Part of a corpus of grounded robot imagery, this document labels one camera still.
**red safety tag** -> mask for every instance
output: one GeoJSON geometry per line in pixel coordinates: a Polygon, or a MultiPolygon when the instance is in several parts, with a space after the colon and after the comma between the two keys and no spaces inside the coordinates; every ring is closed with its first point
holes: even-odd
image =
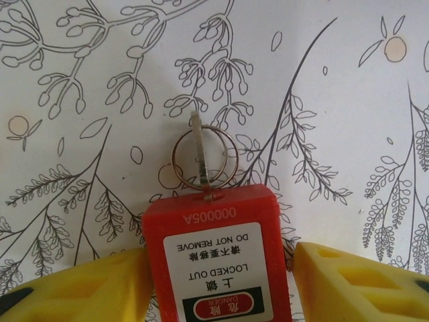
{"type": "Polygon", "coordinates": [[[142,229],[162,321],[292,322],[280,228],[263,184],[152,203],[142,229]]]}

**danger label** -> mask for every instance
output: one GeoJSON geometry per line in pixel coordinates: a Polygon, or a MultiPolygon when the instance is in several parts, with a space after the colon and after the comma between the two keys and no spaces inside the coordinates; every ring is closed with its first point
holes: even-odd
{"type": "Polygon", "coordinates": [[[179,322],[273,319],[260,224],[169,236],[164,248],[179,322]]]}

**yellow plastic object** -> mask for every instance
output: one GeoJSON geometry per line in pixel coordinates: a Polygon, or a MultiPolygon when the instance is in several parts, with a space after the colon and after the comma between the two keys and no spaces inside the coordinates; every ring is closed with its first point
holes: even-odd
{"type": "Polygon", "coordinates": [[[145,248],[128,250],[32,280],[33,292],[0,322],[140,322],[154,290],[145,248]]]}
{"type": "Polygon", "coordinates": [[[322,245],[296,246],[306,322],[429,321],[429,277],[322,245]]]}

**metal key ring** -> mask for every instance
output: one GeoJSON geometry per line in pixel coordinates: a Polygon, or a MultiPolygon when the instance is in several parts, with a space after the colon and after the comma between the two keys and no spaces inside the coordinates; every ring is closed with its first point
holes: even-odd
{"type": "MultiPolygon", "coordinates": [[[[238,167],[239,167],[239,149],[238,149],[238,147],[237,147],[237,145],[236,145],[236,143],[234,142],[234,139],[227,133],[227,132],[225,132],[225,131],[223,131],[222,129],[219,129],[218,127],[215,127],[215,126],[211,126],[211,125],[201,125],[201,128],[202,129],[209,129],[209,130],[211,130],[211,131],[213,131],[220,139],[221,139],[221,141],[222,141],[222,143],[223,143],[223,147],[224,147],[224,152],[226,152],[225,153],[225,161],[223,162],[223,166],[222,166],[222,169],[219,171],[219,173],[213,178],[213,180],[212,181],[210,181],[210,183],[212,183],[212,182],[214,182],[215,180],[217,180],[221,175],[222,175],[222,173],[223,173],[223,171],[224,171],[224,169],[226,168],[226,166],[227,166],[227,160],[228,160],[228,148],[227,148],[227,145],[226,145],[226,143],[225,143],[225,141],[224,141],[224,139],[222,138],[222,136],[221,136],[221,134],[222,135],[224,135],[224,136],[226,136],[227,137],[227,139],[231,142],[231,144],[233,145],[233,149],[234,149],[234,152],[235,152],[235,157],[236,157],[236,163],[235,163],[235,166],[234,166],[234,170],[232,171],[232,173],[228,176],[228,178],[226,179],[226,181],[224,181],[224,182],[222,182],[221,184],[219,184],[219,185],[217,185],[217,186],[213,186],[213,187],[211,187],[212,189],[219,189],[219,188],[221,188],[221,187],[223,187],[223,186],[225,186],[226,184],[228,184],[232,179],[233,179],[233,177],[234,177],[234,175],[235,175],[235,173],[237,172],[237,170],[238,170],[238,167]]],[[[173,147],[173,151],[172,151],[172,166],[173,166],[173,170],[174,170],[174,172],[176,173],[176,176],[179,178],[179,180],[183,183],[183,184],[185,184],[186,186],[188,186],[188,187],[190,187],[190,188],[192,188],[192,189],[195,189],[195,190],[202,190],[202,188],[201,188],[201,186],[199,185],[199,184],[194,184],[194,183],[191,183],[191,182],[189,182],[188,180],[186,180],[181,174],[180,174],[180,172],[179,172],[179,170],[178,170],[178,165],[177,165],[177,163],[176,163],[176,150],[177,150],[177,147],[178,147],[178,145],[179,145],[179,143],[184,139],[184,137],[185,136],[187,136],[188,134],[190,134],[192,132],[192,130],[190,129],[189,131],[186,131],[185,133],[183,133],[181,136],[180,136],[180,138],[179,138],[179,140],[176,142],[176,144],[174,145],[174,147],[173,147]]]]}

